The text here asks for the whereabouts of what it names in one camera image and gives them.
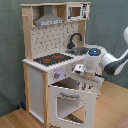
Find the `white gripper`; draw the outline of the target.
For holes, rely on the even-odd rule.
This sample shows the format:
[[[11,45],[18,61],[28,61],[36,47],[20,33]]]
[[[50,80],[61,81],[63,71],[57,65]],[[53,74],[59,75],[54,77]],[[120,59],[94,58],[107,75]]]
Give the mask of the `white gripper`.
[[[74,67],[71,78],[96,88],[100,88],[104,81],[102,77],[96,76],[94,73],[85,72],[82,64],[77,64]]]

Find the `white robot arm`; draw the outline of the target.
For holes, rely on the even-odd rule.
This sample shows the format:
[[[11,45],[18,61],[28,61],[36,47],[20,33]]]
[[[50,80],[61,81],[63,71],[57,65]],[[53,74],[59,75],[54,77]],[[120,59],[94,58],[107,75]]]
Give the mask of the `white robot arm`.
[[[118,75],[128,63],[128,49],[120,58],[115,58],[105,48],[97,45],[88,45],[84,63],[77,64],[72,71],[71,78],[79,82],[100,88],[102,78],[96,76],[96,68],[100,66],[109,75]]]

